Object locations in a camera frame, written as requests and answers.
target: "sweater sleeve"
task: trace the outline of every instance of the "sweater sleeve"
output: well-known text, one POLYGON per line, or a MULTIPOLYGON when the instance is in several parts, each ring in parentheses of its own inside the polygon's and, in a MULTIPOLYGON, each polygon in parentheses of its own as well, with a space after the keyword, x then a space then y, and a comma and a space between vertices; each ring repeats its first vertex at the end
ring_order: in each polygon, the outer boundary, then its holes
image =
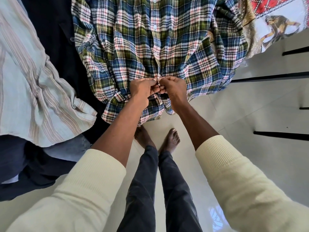
POLYGON ((7 231, 102 232, 125 175, 126 169, 118 160, 90 149, 52 196, 38 201, 7 231))
POLYGON ((309 208, 292 201, 223 136, 196 157, 230 226, 237 231, 308 231, 309 208))

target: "hand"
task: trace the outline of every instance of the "hand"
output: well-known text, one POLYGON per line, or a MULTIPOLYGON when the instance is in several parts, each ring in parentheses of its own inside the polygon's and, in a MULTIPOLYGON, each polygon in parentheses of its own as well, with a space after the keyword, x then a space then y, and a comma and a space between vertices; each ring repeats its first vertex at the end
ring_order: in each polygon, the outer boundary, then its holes
POLYGON ((172 109, 179 113, 180 109, 188 104, 187 84, 178 77, 167 76, 160 79, 160 93, 167 93, 170 97, 172 109))
POLYGON ((131 97, 141 102, 144 109, 148 106, 148 97, 160 91, 157 81, 152 78, 142 78, 130 82, 131 97))

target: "green and blue plaid shirt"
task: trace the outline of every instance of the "green and blue plaid shirt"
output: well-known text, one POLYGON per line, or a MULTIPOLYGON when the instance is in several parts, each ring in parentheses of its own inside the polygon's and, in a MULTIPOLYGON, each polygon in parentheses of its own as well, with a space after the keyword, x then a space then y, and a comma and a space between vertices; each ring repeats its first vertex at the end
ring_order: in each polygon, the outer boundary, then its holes
MULTIPOLYGON (((248 44, 237 0, 72 0, 75 45, 111 123, 130 81, 176 76, 188 100, 226 87, 248 44)), ((139 124, 174 114, 167 94, 149 97, 139 124)))

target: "person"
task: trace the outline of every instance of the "person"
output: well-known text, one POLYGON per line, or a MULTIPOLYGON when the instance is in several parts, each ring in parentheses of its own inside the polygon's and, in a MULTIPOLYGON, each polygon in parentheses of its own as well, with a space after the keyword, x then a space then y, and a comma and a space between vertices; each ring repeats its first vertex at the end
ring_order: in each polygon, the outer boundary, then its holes
POLYGON ((102 231, 126 174, 133 141, 145 148, 126 198, 118 231, 155 231, 153 207, 159 167, 167 231, 201 231, 189 187, 171 153, 172 129, 157 151, 144 127, 136 128, 148 97, 167 93, 196 150, 195 156, 230 226, 237 231, 308 231, 309 208, 292 201, 191 107, 186 83, 176 77, 130 83, 131 98, 114 122, 72 168, 50 197, 38 201, 8 228, 16 231, 102 231))

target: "bare foot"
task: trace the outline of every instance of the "bare foot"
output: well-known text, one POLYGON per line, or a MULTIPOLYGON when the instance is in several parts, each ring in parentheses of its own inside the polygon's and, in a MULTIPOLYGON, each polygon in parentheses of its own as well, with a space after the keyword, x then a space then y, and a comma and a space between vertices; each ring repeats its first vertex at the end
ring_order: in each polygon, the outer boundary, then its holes
POLYGON ((180 143, 178 132, 176 129, 171 129, 159 150, 159 155, 164 151, 169 151, 171 154, 176 149, 177 145, 180 143))
POLYGON ((151 145, 154 148, 156 148, 155 144, 151 140, 147 130, 144 128, 143 125, 141 127, 136 128, 134 138, 144 149, 146 148, 147 145, 151 145))

